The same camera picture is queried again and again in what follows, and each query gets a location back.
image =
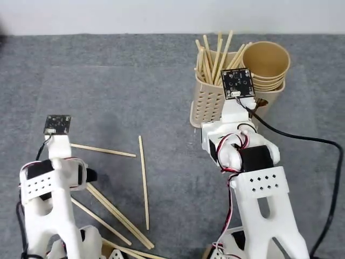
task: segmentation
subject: black circuit board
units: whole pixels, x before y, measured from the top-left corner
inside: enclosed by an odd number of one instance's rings
[[[222,81],[226,100],[255,96],[249,69],[222,70]]]
[[[45,121],[45,135],[67,135],[70,131],[70,115],[48,115]]]

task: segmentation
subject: wooden chopstick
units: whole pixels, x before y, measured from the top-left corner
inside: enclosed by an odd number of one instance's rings
[[[207,40],[206,35],[204,35],[203,38],[204,38],[204,43],[205,43],[207,59],[209,60],[209,67],[210,67],[210,70],[213,70],[213,63],[212,63],[209,41]]]
[[[142,147],[142,137],[139,136],[139,149],[140,149],[140,159],[141,159],[141,172],[142,172],[142,183],[144,188],[144,203],[145,203],[145,219],[146,219],[146,230],[149,230],[150,219],[149,219],[149,201],[147,197],[147,183],[146,183],[146,170],[145,170],[145,159],[144,159],[144,149]]]
[[[207,74],[207,83],[208,84],[212,84],[212,75],[211,75],[211,70],[210,70],[210,66],[209,66],[209,61],[207,58],[207,54],[204,51],[204,66],[206,67],[206,74]]]
[[[237,59],[234,61],[233,65],[231,66],[232,69],[236,69],[241,62],[242,56],[244,52],[248,49],[248,47],[252,45],[252,42],[249,42],[248,44],[245,45],[245,47],[242,49],[241,53],[238,55]]]
[[[241,47],[238,49],[238,51],[236,52],[235,56],[232,58],[232,60],[230,61],[230,63],[228,64],[228,66],[226,67],[226,70],[231,69],[233,63],[236,61],[236,59],[238,58],[238,56],[241,54],[242,50],[244,49],[245,44],[242,44]],[[222,77],[217,79],[216,85],[221,85],[222,84]]]
[[[145,237],[114,205],[112,205],[95,187],[87,183],[87,190],[103,204],[128,230],[147,248],[152,249],[154,245]]]
[[[234,58],[230,61],[229,65],[226,67],[226,69],[235,69],[238,64],[241,61],[242,55],[244,54],[244,52],[246,51],[246,49],[251,45],[252,43],[249,42],[248,44],[242,44],[241,47],[239,48],[239,50],[236,52]],[[221,85],[222,84],[222,78],[220,77],[218,79],[217,85]]]
[[[115,236],[117,236],[119,239],[124,241],[124,243],[128,244],[129,246],[132,245],[131,241],[122,236],[119,232],[117,232],[114,228],[112,228],[107,222],[105,222],[103,219],[98,217],[96,214],[94,214],[91,210],[86,208],[84,205],[82,205],[79,201],[75,200],[74,198],[71,198],[72,202],[77,205],[80,209],[85,211],[88,215],[90,215],[92,218],[97,220],[99,223],[101,223],[104,227],[106,227],[108,230],[110,230]]]
[[[215,58],[215,64],[213,65],[213,69],[212,69],[212,81],[215,83],[215,75],[217,72],[217,65],[218,65],[218,61],[219,61],[219,56],[220,56],[220,51],[222,50],[222,45],[223,45],[223,39],[220,39],[217,45],[217,54],[216,54],[216,58]]]
[[[84,146],[84,145],[80,145],[80,144],[71,144],[71,147],[87,149],[87,150],[92,150],[92,151],[97,151],[97,152],[103,152],[103,153],[108,153],[108,154],[113,154],[113,155],[124,155],[124,156],[129,156],[131,158],[136,157],[135,154],[115,151],[115,150],[111,150],[111,149],[99,148],[99,147]]]
[[[118,246],[117,244],[114,244],[112,242],[110,242],[109,240],[106,240],[105,238],[102,238],[102,242],[103,244],[107,245],[107,246],[110,246],[112,248],[115,248],[117,250],[120,250],[121,252],[124,252],[125,254],[127,255],[130,255],[134,258],[137,258],[137,259],[145,259],[145,257],[142,257],[141,255],[138,255],[132,251],[129,251],[127,248],[125,247],[121,247],[121,246]]]
[[[131,255],[127,252],[132,252],[133,254],[139,255],[139,256],[144,256],[146,258],[152,258],[152,259],[166,259],[164,257],[161,256],[157,256],[157,255],[151,255],[151,254],[147,254],[141,251],[137,251],[137,250],[133,250],[133,249],[129,249],[129,248],[125,248],[125,247],[121,247],[118,246],[117,244],[114,244],[113,242],[110,242],[109,240],[106,240],[105,238],[102,238],[103,244],[106,244],[114,249],[118,249],[120,251],[123,251],[125,254]]]
[[[196,67],[194,67],[194,71],[200,81],[205,81],[203,75],[196,69]]]
[[[133,249],[129,249],[127,248],[128,251],[131,251],[137,255],[141,255],[141,256],[144,256],[146,258],[152,258],[152,259],[167,259],[167,258],[164,258],[164,257],[161,257],[161,256],[157,256],[157,255],[152,255],[152,254],[147,254],[147,253],[144,253],[144,252],[141,252],[141,251],[137,251],[137,250],[133,250]]]
[[[217,74],[216,74],[216,77],[215,77],[216,80],[215,81],[218,81],[218,78],[220,77],[220,72],[223,69],[223,64],[225,62],[226,55],[227,55],[227,52],[228,52],[229,47],[230,47],[232,35],[233,35],[233,31],[231,30],[229,32],[229,35],[228,35],[227,40],[226,40],[226,44],[225,44],[225,47],[224,47],[224,52],[223,52],[223,55],[222,55],[222,59],[220,60],[220,63],[219,63],[219,67],[218,67],[218,70],[217,70]]]

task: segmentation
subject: beige cup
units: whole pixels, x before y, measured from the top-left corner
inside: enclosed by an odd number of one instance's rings
[[[257,100],[257,107],[255,108],[256,114],[260,117],[264,117],[268,110],[271,108],[271,105],[276,101],[278,96],[285,89],[285,81],[273,91],[255,91],[255,99]],[[256,118],[252,118],[253,123],[258,127],[259,121]]]
[[[285,76],[290,67],[290,55],[274,42],[255,42],[242,56],[241,64],[250,69],[253,78],[275,80]]]
[[[284,80],[285,79],[282,78],[279,81],[272,83],[272,84],[257,84],[257,83],[253,82],[254,83],[254,89],[257,89],[257,88],[277,88],[278,86],[280,86],[282,84],[282,82]]]
[[[279,78],[273,79],[273,80],[261,80],[261,79],[253,77],[253,83],[258,84],[258,85],[272,85],[272,84],[275,84],[279,81],[284,80],[284,78],[285,77],[279,77]]]

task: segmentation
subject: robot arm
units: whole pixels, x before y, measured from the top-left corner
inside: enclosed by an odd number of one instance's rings
[[[284,169],[276,167],[280,161],[279,149],[257,133],[243,107],[256,106],[250,72],[222,71],[222,77],[225,93],[222,117],[220,121],[202,123],[202,148],[222,171],[233,173],[230,187],[236,194],[245,244],[244,250],[239,249],[233,238],[233,233],[239,230],[227,230],[219,238],[224,253],[215,250],[210,258],[228,258],[227,254],[241,259],[284,258],[272,242],[275,237],[292,258],[307,259],[307,246],[296,226]],[[261,198],[267,199],[268,218],[260,212]]]
[[[21,203],[25,211],[28,255],[46,258],[50,238],[58,234],[48,258],[101,258],[102,241],[92,226],[75,225],[71,191],[83,190],[96,172],[71,157],[68,139],[70,116],[50,115],[45,126],[49,158],[28,163],[20,170]]]

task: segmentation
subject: perforated utensil holder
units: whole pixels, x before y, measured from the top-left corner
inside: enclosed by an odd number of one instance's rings
[[[211,57],[214,62],[217,52],[211,51]],[[229,52],[226,55],[224,67],[226,67],[236,52]],[[194,88],[194,98],[190,108],[189,121],[193,127],[200,128],[201,123],[219,120],[224,105],[223,86],[215,86],[200,81],[195,74],[196,85]]]

